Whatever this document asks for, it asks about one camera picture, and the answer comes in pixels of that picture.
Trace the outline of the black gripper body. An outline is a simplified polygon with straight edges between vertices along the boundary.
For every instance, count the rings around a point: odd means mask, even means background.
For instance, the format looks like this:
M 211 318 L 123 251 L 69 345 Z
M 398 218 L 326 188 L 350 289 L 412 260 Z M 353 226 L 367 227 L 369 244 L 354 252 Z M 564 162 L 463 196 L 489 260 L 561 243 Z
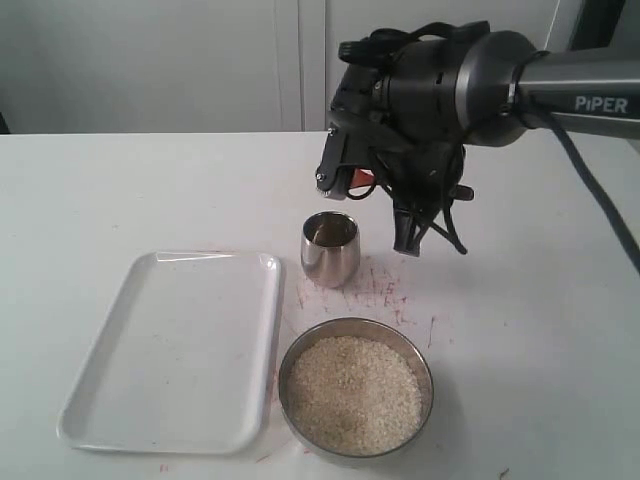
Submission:
M 462 132 L 454 99 L 458 67 L 456 62 L 395 62 L 381 69 L 349 65 L 329 117 L 352 138 L 354 170 L 370 168 L 369 153 L 452 144 Z

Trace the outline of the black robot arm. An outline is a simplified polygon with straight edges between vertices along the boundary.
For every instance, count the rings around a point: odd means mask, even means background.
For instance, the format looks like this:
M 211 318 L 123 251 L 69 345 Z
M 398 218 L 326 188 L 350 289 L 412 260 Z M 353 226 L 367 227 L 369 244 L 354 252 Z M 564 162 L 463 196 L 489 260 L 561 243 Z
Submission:
M 442 22 L 406 32 L 381 28 L 344 42 L 347 68 L 329 107 L 330 132 L 316 171 L 326 197 L 363 199 L 367 170 L 393 203 L 394 248 L 416 256 L 425 233 L 451 243 L 469 145 L 503 147 L 553 119 L 563 129 L 635 139 L 639 58 L 611 49 L 550 53 L 485 21 Z

